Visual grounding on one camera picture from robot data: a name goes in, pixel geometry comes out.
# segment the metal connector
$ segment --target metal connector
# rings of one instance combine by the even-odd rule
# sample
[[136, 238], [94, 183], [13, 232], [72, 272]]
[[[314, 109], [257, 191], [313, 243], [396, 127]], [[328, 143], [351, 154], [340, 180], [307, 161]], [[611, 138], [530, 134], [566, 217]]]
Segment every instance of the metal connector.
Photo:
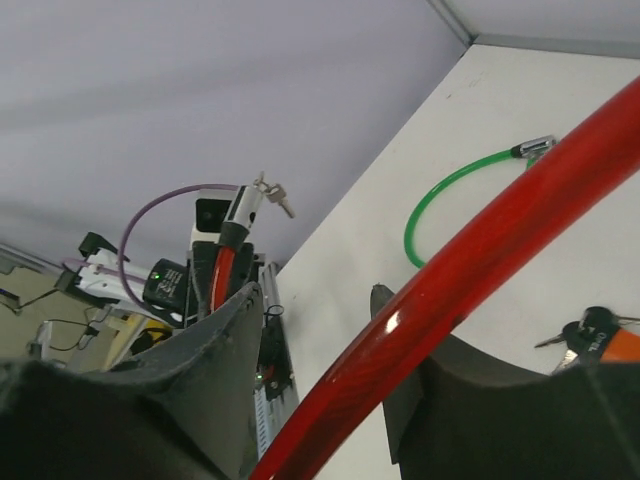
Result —
[[279, 183], [274, 183], [273, 185], [266, 183], [264, 181], [264, 172], [260, 172], [260, 176], [253, 182], [253, 185], [259, 188], [271, 203], [280, 205], [289, 218], [295, 218], [296, 214], [287, 200], [287, 192], [282, 185]]
[[551, 150], [556, 143], [556, 138], [553, 135], [534, 138], [513, 147], [511, 154], [516, 158], [538, 158]]
[[236, 223], [249, 230], [256, 218], [264, 192], [254, 185], [243, 185], [238, 190], [236, 198], [225, 218], [225, 223]]

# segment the white wall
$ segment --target white wall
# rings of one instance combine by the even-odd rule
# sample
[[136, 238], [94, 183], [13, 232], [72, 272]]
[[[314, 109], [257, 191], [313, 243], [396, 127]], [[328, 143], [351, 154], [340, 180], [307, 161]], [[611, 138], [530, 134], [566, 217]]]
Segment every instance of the white wall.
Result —
[[[254, 240], [288, 259], [464, 51], [424, 0], [11, 2], [0, 44], [0, 241], [55, 261], [260, 170], [298, 218], [266, 205]], [[182, 260], [192, 218], [161, 207], [131, 256]]]
[[[640, 60], [473, 46], [278, 275], [300, 397], [370, 322], [371, 287], [416, 273], [406, 221], [439, 181], [479, 158], [542, 135], [562, 138], [640, 75]], [[603, 162], [614, 159], [603, 158]], [[424, 259], [525, 170], [513, 160], [456, 182], [416, 231]], [[523, 368], [549, 373], [566, 346], [533, 346], [603, 305], [640, 316], [640, 174], [531, 260], [454, 333]], [[399, 479], [376, 410], [318, 476]]]

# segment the wire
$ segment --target wire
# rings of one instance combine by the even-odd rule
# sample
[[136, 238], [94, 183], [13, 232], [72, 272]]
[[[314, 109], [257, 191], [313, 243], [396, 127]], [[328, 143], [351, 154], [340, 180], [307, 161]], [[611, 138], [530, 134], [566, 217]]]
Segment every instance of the wire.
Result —
[[229, 191], [234, 191], [237, 190], [238, 186], [237, 185], [227, 185], [227, 184], [210, 184], [210, 183], [204, 183], [204, 184], [200, 184], [200, 185], [191, 185], [189, 187], [183, 187], [183, 188], [179, 188], [177, 190], [173, 190], [171, 192], [165, 193], [164, 195], [159, 196], [158, 198], [151, 200], [149, 203], [147, 203], [144, 207], [142, 207], [134, 216], [133, 218], [129, 221], [129, 224], [126, 226], [126, 228], [124, 229], [124, 233], [122, 234], [122, 239], [120, 240], [120, 245], [118, 247], [118, 277], [120, 277], [120, 282], [122, 283], [122, 288], [124, 289], [125, 293], [127, 294], [127, 296], [129, 297], [129, 299], [131, 299], [131, 301], [134, 303], [134, 305], [137, 305], [138, 307], [147, 310], [149, 313], [151, 313], [152, 315], [157, 316], [158, 318], [161, 318], [162, 320], [164, 320], [165, 322], [167, 322], [169, 325], [171, 325], [172, 327], [176, 327], [176, 328], [181, 328], [182, 324], [180, 322], [176, 322], [175, 320], [172, 319], [171, 315], [164, 311], [164, 310], [159, 310], [151, 305], [149, 305], [146, 302], [143, 302], [142, 300], [140, 300], [136, 294], [134, 293], [134, 291], [131, 289], [131, 286], [129, 285], [126, 273], [124, 271], [124, 264], [125, 264], [125, 250], [127, 247], [127, 243], [129, 241], [129, 237], [131, 236], [131, 232], [133, 231], [133, 229], [135, 228], [135, 226], [137, 225], [137, 223], [140, 221], [140, 219], [142, 217], [144, 217], [144, 215], [151, 210], [153, 207], [156, 207], [157, 205], [160, 205], [161, 203], [177, 197], [178, 195], [183, 195], [185, 193], [191, 193], [191, 192], [197, 192], [199, 190], [229, 190]]
[[53, 288], [51, 290], [49, 290], [48, 292], [43, 293], [42, 295], [37, 296], [36, 298], [34, 298], [33, 300], [29, 300], [26, 303], [23, 303], [22, 305], [20, 305], [20, 307], [18, 308], [18, 310], [22, 310], [24, 307], [28, 307], [29, 305], [33, 305], [34, 303], [42, 300], [43, 298], [47, 298], [51, 295], [53, 295], [54, 293], [56, 293], [58, 291], [57, 288]]
[[[60, 318], [52, 318], [47, 320], [47, 322], [59, 322], [59, 323], [68, 323], [69, 325], [78, 325], [81, 327], [84, 327], [85, 329], [89, 326], [86, 323], [80, 323], [80, 322], [72, 322], [71, 320], [62, 320]], [[38, 327], [38, 333], [36, 333], [36, 338], [38, 338], [38, 334], [40, 333], [40, 329], [42, 328], [42, 325], [40, 325], [40, 327]], [[72, 346], [68, 347], [68, 348], [58, 348], [58, 347], [54, 347], [53, 345], [49, 345], [49, 348], [51, 350], [55, 350], [56, 352], [69, 352], [71, 350], [73, 350], [74, 348], [78, 347], [78, 345], [80, 345], [80, 341], [82, 340], [82, 337], [84, 336], [84, 333], [82, 335], [80, 335], [80, 338], [78, 338], [78, 341], [76, 343], [74, 343]]]
[[236, 252], [230, 247], [220, 247], [211, 281], [211, 311], [217, 310], [227, 299], [233, 259]]
[[7, 310], [9, 310], [11, 313], [13, 313], [14, 315], [18, 315], [18, 310], [14, 310], [13, 308], [11, 308], [9, 305], [7, 305], [6, 303], [2, 303], [0, 302], [0, 305], [2, 305], [4, 308], [6, 308]]
[[[418, 202], [418, 205], [413, 209], [411, 215], [409, 215], [409, 220], [407, 221], [407, 225], [404, 229], [404, 251], [407, 254], [407, 258], [411, 263], [413, 263], [416, 267], [422, 268], [425, 264], [424, 260], [422, 260], [415, 249], [414, 237], [416, 226], [418, 225], [418, 221], [422, 214], [427, 209], [429, 204], [436, 198], [440, 193], [442, 193], [447, 187], [451, 186], [456, 181], [461, 178], [469, 175], [470, 173], [475, 172], [484, 167], [488, 167], [489, 165], [493, 165], [494, 163], [503, 162], [505, 160], [510, 160], [514, 158], [511, 155], [511, 150], [505, 150], [503, 152], [498, 152], [493, 155], [489, 155], [488, 157], [481, 158], [480, 160], [476, 160], [469, 165], [465, 165], [464, 167], [456, 170], [447, 178], [437, 183], [435, 187], [433, 187], [429, 192], [422, 197], [422, 200]], [[531, 159], [527, 162], [527, 168], [535, 163], [535, 159]]]
[[[68, 270], [71, 270], [71, 271], [73, 271], [73, 268], [69, 267], [69, 265], [68, 265], [69, 263], [75, 263], [76, 265], [80, 265], [81, 267], [84, 267], [84, 268], [89, 268], [89, 267], [95, 266], [97, 273], [106, 273], [107, 275], [112, 275], [112, 276], [115, 276], [115, 277], [118, 276], [118, 271], [117, 270], [105, 267], [104, 265], [101, 265], [99, 263], [91, 263], [91, 262], [87, 262], [85, 260], [77, 260], [75, 258], [65, 258], [64, 260], [62, 260], [62, 266], [65, 267]], [[147, 283], [147, 279], [146, 278], [138, 277], [136, 275], [131, 275], [130, 273], [127, 273], [126, 275], [127, 275], [127, 280], [130, 280], [132, 282], [141, 283], [142, 285]]]
[[284, 315], [284, 307], [282, 305], [280, 305], [280, 304], [271, 305], [269, 308], [267, 308], [267, 311], [264, 312], [264, 323], [265, 323], [265, 326], [268, 327], [269, 326], [269, 322], [272, 319], [281, 317], [282, 315]]
[[10, 311], [11, 311], [11, 313], [13, 313], [14, 315], [19, 315], [19, 314], [22, 312], [22, 309], [23, 309], [23, 308], [28, 307], [28, 306], [30, 306], [30, 305], [33, 305], [34, 303], [36, 303], [36, 302], [38, 302], [38, 301], [42, 300], [43, 298], [46, 298], [46, 297], [48, 297], [48, 296], [50, 296], [50, 295], [53, 295], [53, 294], [54, 294], [54, 293], [56, 293], [57, 291], [58, 291], [58, 290], [57, 290], [57, 289], [55, 289], [55, 288], [54, 288], [54, 289], [52, 289], [52, 290], [49, 290], [49, 291], [47, 291], [47, 292], [43, 293], [42, 295], [39, 295], [39, 296], [37, 296], [36, 298], [34, 298], [34, 299], [32, 299], [32, 300], [29, 300], [28, 302], [23, 303], [22, 305], [19, 305], [17, 309], [13, 309], [13, 308], [11, 308], [9, 305], [7, 305], [7, 304], [5, 304], [5, 303], [2, 303], [2, 302], [0, 302], [0, 305], [4, 306], [4, 307], [5, 307], [5, 308], [7, 308], [8, 310], [10, 310]]

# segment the red hose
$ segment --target red hose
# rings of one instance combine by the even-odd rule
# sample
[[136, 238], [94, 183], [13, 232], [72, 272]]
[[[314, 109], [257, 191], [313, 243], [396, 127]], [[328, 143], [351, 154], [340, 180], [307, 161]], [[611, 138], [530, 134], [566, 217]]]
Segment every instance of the red hose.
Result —
[[521, 175], [418, 272], [313, 387], [251, 480], [313, 478], [455, 326], [639, 168], [640, 78]]
[[211, 281], [211, 311], [217, 310], [227, 299], [231, 269], [236, 252], [229, 247], [221, 247], [216, 258]]

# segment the green cable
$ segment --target green cable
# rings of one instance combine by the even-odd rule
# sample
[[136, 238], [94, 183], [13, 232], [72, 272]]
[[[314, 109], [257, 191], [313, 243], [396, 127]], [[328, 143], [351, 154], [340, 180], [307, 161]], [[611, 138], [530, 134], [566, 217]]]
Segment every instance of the green cable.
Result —
[[[422, 197], [422, 200], [420, 200], [418, 205], [416, 205], [416, 208], [414, 208], [413, 212], [411, 212], [409, 220], [407, 221], [407, 226], [404, 229], [404, 251], [411, 263], [413, 263], [418, 268], [422, 268], [422, 266], [425, 264], [425, 262], [420, 257], [418, 257], [418, 254], [416, 253], [415, 245], [413, 243], [413, 237], [420, 217], [429, 206], [429, 204], [433, 201], [433, 199], [436, 198], [440, 193], [442, 193], [444, 189], [449, 187], [452, 183], [460, 180], [462, 177], [465, 177], [481, 168], [493, 165], [494, 163], [503, 162], [512, 158], [516, 157], [511, 154], [511, 150], [505, 150], [504, 152], [494, 153], [493, 155], [489, 155], [488, 157], [476, 160], [475, 162], [470, 163], [469, 165], [466, 165], [461, 169], [453, 172], [451, 175], [449, 175], [447, 178], [445, 178], [435, 187], [429, 190], [429, 192], [424, 197]], [[527, 168], [531, 167], [534, 163], [535, 159], [530, 159], [529, 161], [527, 161]]]

